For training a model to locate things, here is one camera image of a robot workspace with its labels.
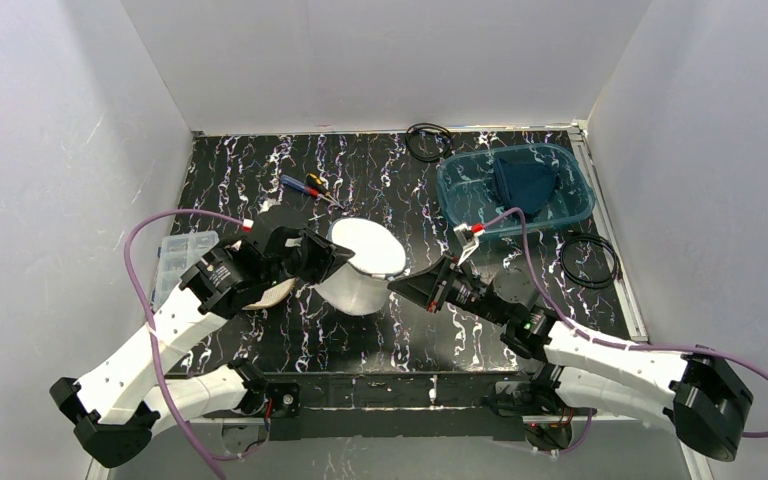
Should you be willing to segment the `white mesh bag blue trim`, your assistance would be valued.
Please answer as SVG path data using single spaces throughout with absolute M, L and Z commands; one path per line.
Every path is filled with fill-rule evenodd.
M 350 316 L 380 311 L 388 301 L 388 281 L 407 263 L 402 243 L 383 225 L 347 217 L 335 221 L 327 239 L 354 252 L 333 275 L 314 290 L 328 304 Z

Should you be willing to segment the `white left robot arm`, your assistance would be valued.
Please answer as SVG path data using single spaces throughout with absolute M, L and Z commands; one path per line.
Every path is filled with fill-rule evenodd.
M 115 353 L 79 378 L 49 389 L 94 460 L 121 466 L 153 437 L 216 411 L 268 416 L 275 402 L 264 374 L 246 359 L 208 374 L 167 381 L 200 340 L 289 280 L 319 284 L 354 256 L 308 227 L 255 229 L 222 240 L 181 276 L 166 301 L 145 307 L 145 323 Z

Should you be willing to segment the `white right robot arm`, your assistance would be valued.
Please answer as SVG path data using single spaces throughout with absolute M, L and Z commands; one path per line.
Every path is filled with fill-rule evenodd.
M 714 460 L 730 462 L 737 455 L 754 397 L 722 358 L 638 350 L 592 329 L 573 329 L 539 305 L 531 276 L 519 269 L 484 282 L 445 255 L 388 288 L 429 312 L 451 305 L 501 326 L 509 350 L 549 367 L 534 383 L 547 399 L 660 427 Z

